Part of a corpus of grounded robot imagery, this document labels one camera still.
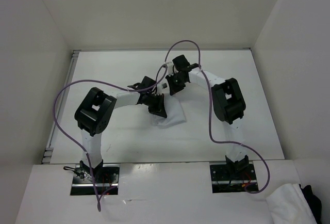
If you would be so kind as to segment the white skirt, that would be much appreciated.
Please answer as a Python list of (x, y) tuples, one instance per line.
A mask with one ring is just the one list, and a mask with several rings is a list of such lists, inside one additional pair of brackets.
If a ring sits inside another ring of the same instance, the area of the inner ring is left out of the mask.
[(152, 126), (158, 127), (159, 129), (167, 129), (186, 122), (186, 117), (182, 105), (176, 97), (166, 94), (164, 96), (164, 108), (167, 117), (163, 118), (160, 116), (152, 115)]

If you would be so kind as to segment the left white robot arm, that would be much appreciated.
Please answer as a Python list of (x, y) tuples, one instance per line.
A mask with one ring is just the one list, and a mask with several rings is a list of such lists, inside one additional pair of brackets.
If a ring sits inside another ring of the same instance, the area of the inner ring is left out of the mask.
[(144, 77), (142, 82), (129, 86), (131, 91), (108, 95), (97, 87), (87, 93), (74, 118), (81, 130), (82, 146), (86, 149), (75, 172), (81, 179), (98, 182), (103, 176), (101, 155), (102, 132), (107, 128), (112, 112), (120, 107), (146, 105), (152, 115), (167, 118), (165, 96), (159, 93), (156, 82)]

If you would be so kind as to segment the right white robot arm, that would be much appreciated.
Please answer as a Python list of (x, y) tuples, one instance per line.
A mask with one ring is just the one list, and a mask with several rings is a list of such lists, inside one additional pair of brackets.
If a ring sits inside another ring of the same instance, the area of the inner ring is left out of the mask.
[[(240, 130), (241, 120), (246, 110), (246, 103), (238, 81), (235, 78), (224, 79), (202, 69), (199, 63), (191, 64), (184, 55), (175, 57), (166, 63), (167, 80), (170, 95), (184, 90), (187, 83), (196, 84), (207, 90), (209, 98), (208, 133), (210, 140), (216, 144), (231, 145), (225, 161), (226, 173), (231, 179), (238, 179), (244, 173), (243, 165), (248, 156), (242, 149), (245, 147)], [(238, 140), (217, 141), (212, 135), (212, 115), (226, 125), (232, 138)]]

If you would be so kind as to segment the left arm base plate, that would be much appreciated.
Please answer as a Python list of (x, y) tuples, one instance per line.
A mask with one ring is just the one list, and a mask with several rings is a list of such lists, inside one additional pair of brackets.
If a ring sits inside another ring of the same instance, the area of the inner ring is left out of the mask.
[[(94, 195), (94, 188), (91, 178), (88, 174), (82, 174), (80, 165), (67, 167), (72, 171), (73, 180), (71, 185), (71, 196), (90, 196)], [(97, 193), (101, 195), (117, 195), (119, 188), (120, 166), (117, 164), (104, 164), (102, 169), (95, 176), (95, 185)]]

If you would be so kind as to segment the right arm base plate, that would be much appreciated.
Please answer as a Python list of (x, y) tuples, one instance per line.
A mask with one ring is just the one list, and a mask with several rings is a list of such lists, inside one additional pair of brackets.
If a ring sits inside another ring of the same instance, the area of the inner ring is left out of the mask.
[(236, 175), (231, 175), (227, 165), (210, 163), (212, 193), (240, 193), (245, 189), (251, 192), (259, 191), (254, 165), (249, 163), (246, 169)]

